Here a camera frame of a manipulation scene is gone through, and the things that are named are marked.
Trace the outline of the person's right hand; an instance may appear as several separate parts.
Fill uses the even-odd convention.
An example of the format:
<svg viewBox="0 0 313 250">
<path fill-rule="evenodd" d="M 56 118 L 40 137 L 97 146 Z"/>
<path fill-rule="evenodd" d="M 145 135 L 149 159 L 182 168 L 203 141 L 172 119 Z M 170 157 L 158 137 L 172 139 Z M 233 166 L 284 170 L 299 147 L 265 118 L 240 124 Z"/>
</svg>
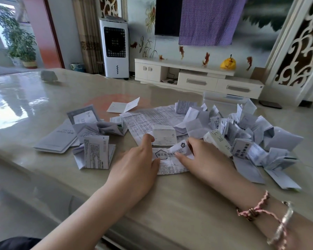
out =
<svg viewBox="0 0 313 250">
<path fill-rule="evenodd" d="M 230 193 L 246 181 L 234 168 L 233 161 L 213 144 L 191 137 L 187 143 L 196 161 L 194 168 L 187 169 L 217 192 Z"/>
</svg>

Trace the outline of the white printed leaflet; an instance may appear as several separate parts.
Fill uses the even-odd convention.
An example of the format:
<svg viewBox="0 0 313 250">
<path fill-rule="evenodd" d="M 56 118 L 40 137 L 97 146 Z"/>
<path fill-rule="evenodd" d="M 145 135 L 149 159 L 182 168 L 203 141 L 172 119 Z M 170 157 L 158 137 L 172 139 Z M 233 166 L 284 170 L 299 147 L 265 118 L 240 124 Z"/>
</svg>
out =
<svg viewBox="0 0 313 250">
<path fill-rule="evenodd" d="M 188 169 L 175 157 L 176 152 L 183 154 L 190 159 L 194 159 L 194 155 L 186 140 L 182 140 L 170 148 L 152 148 L 152 152 L 152 161 L 160 158 L 158 175 L 172 175 L 188 171 Z"/>
</svg>

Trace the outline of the small folded white leaflet block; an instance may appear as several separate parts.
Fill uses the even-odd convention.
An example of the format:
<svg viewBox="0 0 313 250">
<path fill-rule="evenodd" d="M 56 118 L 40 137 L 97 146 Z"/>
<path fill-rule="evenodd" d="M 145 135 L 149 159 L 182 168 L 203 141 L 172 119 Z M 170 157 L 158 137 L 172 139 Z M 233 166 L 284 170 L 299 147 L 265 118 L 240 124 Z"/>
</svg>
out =
<svg viewBox="0 0 313 250">
<path fill-rule="evenodd" d="M 176 145 L 176 130 L 171 126 L 153 125 L 152 136 L 154 137 L 154 146 L 173 146 Z"/>
</svg>

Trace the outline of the crumpled folded white leaflet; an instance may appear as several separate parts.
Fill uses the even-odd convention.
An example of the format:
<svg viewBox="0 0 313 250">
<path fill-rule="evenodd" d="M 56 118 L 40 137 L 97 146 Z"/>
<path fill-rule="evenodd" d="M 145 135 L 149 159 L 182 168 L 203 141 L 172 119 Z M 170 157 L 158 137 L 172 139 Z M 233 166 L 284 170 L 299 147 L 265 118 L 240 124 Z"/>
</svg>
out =
<svg viewBox="0 0 313 250">
<path fill-rule="evenodd" d="M 104 120 L 96 122 L 96 126 L 102 135 L 113 134 L 124 136 L 128 131 L 128 127 L 121 116 L 111 117 L 109 122 Z"/>
</svg>

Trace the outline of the upright folded printed leaflet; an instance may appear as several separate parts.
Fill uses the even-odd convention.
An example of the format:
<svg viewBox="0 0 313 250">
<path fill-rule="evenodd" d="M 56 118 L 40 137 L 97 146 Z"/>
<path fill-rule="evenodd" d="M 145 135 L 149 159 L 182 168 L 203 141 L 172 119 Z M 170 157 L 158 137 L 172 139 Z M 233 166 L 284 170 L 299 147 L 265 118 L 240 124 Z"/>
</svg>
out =
<svg viewBox="0 0 313 250">
<path fill-rule="evenodd" d="M 109 136 L 86 136 L 83 143 L 72 150 L 76 164 L 81 169 L 109 170 L 116 150 Z"/>
</svg>

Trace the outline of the pile of folded white leaflets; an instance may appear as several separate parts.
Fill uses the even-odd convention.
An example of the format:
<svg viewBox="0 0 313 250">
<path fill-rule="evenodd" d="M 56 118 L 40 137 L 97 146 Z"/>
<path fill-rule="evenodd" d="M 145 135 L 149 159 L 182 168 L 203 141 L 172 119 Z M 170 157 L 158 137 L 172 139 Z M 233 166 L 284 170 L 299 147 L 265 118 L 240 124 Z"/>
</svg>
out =
<svg viewBox="0 0 313 250">
<path fill-rule="evenodd" d="M 298 163 L 292 151 L 304 138 L 272 126 L 263 116 L 255 116 L 255 110 L 248 100 L 224 118 L 216 105 L 208 111 L 205 104 L 197 107 L 194 102 L 178 101 L 175 113 L 184 114 L 184 119 L 174 128 L 214 144 L 233 159 L 236 170 L 249 181 L 265 184 L 259 171 L 262 167 L 281 189 L 300 191 L 301 187 L 284 171 Z"/>
</svg>

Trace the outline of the white folded card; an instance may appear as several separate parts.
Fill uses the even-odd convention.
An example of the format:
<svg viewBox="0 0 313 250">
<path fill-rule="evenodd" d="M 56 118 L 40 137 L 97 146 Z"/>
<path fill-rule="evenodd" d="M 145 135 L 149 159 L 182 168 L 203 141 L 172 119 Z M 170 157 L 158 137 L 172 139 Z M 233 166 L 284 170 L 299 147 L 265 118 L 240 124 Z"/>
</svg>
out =
<svg viewBox="0 0 313 250">
<path fill-rule="evenodd" d="M 109 108 L 107 109 L 107 112 L 109 113 L 126 113 L 132 109 L 134 109 L 135 107 L 138 106 L 140 97 L 138 97 L 137 99 L 129 102 L 129 103 L 123 103 L 123 102 L 112 102 L 109 106 Z"/>
</svg>

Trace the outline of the white television cabinet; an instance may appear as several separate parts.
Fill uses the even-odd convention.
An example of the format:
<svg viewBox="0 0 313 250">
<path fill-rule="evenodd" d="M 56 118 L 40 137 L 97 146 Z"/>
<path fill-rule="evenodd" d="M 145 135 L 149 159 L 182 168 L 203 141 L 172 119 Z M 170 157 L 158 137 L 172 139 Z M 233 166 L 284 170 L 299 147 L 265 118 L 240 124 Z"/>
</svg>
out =
<svg viewBox="0 0 313 250">
<path fill-rule="evenodd" d="M 178 83 L 168 84 L 167 79 L 177 79 Z M 251 99 L 258 99 L 264 88 L 258 80 L 236 77 L 234 70 L 152 58 L 135 59 L 135 80 L 176 90 L 217 92 Z"/>
</svg>

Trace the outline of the grey bordered white packet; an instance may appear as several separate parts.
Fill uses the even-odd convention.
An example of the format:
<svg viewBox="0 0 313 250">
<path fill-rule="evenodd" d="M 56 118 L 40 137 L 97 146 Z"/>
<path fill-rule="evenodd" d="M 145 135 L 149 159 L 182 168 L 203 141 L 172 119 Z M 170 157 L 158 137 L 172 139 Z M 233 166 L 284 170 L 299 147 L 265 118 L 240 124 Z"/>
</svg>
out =
<svg viewBox="0 0 313 250">
<path fill-rule="evenodd" d="M 81 124 L 81 123 L 95 123 L 99 122 L 96 110 L 93 105 L 88 105 L 86 107 L 72 110 L 66 113 L 71 124 Z"/>
</svg>

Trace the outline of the flat white booklet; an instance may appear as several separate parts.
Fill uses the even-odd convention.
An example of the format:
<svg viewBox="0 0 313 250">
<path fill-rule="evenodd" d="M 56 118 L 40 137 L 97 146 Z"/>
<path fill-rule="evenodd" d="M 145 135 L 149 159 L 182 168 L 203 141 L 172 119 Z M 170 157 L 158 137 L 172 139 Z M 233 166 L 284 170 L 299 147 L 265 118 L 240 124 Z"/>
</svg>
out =
<svg viewBox="0 0 313 250">
<path fill-rule="evenodd" d="M 77 140 L 77 135 L 67 118 L 59 127 L 43 137 L 33 148 L 36 151 L 63 154 Z"/>
</svg>

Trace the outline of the yellow ornament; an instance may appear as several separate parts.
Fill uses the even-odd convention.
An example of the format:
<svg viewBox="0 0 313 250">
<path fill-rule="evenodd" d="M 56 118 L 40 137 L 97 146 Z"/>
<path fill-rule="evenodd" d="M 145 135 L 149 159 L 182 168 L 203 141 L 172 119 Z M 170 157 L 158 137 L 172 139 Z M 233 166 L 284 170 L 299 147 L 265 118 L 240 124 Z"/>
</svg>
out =
<svg viewBox="0 0 313 250">
<path fill-rule="evenodd" d="M 220 68 L 231 71 L 236 69 L 236 60 L 232 57 L 232 54 L 220 64 Z"/>
</svg>

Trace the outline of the brown cardboard box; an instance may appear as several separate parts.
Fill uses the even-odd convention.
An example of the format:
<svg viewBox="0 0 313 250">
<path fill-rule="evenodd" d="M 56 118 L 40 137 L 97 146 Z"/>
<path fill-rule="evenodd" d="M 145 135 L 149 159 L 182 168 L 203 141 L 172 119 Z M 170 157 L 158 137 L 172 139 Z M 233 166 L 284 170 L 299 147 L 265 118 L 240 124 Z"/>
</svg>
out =
<svg viewBox="0 0 313 250">
<path fill-rule="evenodd" d="M 264 75 L 266 73 L 266 68 L 262 68 L 262 67 L 255 67 L 252 71 L 252 74 L 250 76 L 250 79 L 252 80 L 258 80 L 260 81 L 262 84 L 265 84 L 265 78 Z"/>
</svg>

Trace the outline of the purple patterned cloth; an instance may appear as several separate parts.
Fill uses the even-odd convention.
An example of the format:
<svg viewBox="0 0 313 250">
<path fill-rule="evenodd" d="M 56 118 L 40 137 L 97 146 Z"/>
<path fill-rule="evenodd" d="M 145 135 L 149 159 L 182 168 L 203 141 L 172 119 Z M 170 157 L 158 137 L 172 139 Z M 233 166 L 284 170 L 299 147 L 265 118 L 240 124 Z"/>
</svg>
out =
<svg viewBox="0 0 313 250">
<path fill-rule="evenodd" d="M 231 45 L 246 1 L 183 0 L 179 45 Z"/>
</svg>

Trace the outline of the small grey object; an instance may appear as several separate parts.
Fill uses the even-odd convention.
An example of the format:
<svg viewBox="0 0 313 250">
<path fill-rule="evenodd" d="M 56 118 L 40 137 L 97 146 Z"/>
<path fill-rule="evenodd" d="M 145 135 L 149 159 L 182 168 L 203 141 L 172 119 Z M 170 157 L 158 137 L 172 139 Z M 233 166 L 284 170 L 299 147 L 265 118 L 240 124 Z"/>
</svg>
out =
<svg viewBox="0 0 313 250">
<path fill-rule="evenodd" d="M 58 77 L 54 71 L 42 70 L 40 72 L 41 80 L 46 83 L 56 83 L 58 82 Z"/>
</svg>

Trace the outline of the person's dark trousers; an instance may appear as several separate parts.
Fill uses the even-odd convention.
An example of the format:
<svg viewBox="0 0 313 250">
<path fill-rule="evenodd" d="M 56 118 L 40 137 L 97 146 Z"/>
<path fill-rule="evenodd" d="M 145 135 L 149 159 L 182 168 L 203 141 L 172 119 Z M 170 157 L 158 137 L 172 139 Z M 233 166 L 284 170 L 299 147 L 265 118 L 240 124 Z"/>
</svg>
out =
<svg viewBox="0 0 313 250">
<path fill-rule="evenodd" d="M 0 250 L 31 250 L 42 239 L 32 237 L 13 237 L 0 242 Z"/>
</svg>

